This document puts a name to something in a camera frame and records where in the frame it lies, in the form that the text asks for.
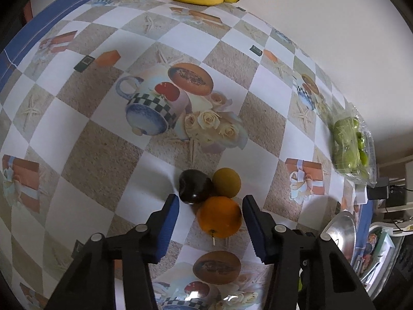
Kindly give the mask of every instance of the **screw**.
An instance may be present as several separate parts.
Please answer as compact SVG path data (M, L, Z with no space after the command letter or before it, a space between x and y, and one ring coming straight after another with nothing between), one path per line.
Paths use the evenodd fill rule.
M320 238L321 238L321 240L324 240L324 241L330 241L331 240L331 236L328 233L322 233L320 235Z
M92 240L94 242L98 242L101 239L102 239L102 234L100 234L100 233L92 234L92 236L90 237L90 240Z
M287 228L284 225L276 225L274 227L274 229L278 232L278 233L284 233Z
M136 225L135 230L137 232L145 232L148 229L148 226L144 223L140 223L139 225Z

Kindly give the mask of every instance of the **yellow ball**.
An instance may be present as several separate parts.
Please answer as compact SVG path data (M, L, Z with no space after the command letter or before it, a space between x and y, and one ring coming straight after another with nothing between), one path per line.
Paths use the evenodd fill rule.
M220 196L233 198L241 189L241 178L235 170L221 168L212 176L212 183Z

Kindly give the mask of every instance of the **clear plastic container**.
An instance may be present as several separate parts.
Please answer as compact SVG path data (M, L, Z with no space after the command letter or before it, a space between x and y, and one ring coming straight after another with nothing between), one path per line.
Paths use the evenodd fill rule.
M353 104L333 110L332 161L336 170L356 184L376 184L374 143L366 122Z

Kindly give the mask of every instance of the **metal bowl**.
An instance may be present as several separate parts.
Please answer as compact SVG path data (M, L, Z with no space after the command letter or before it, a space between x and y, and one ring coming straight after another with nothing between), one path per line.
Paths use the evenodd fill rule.
M353 215L342 211L336 215L323 230L328 233L348 262L351 262L356 247L356 225Z

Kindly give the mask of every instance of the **orange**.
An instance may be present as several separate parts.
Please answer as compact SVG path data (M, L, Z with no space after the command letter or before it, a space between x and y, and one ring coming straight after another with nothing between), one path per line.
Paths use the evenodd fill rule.
M199 208L197 220L201 229L213 238L227 238L241 227L242 214L232 199L210 197Z
M212 176L212 183L220 196L235 197L241 190L241 178L231 168L221 168Z

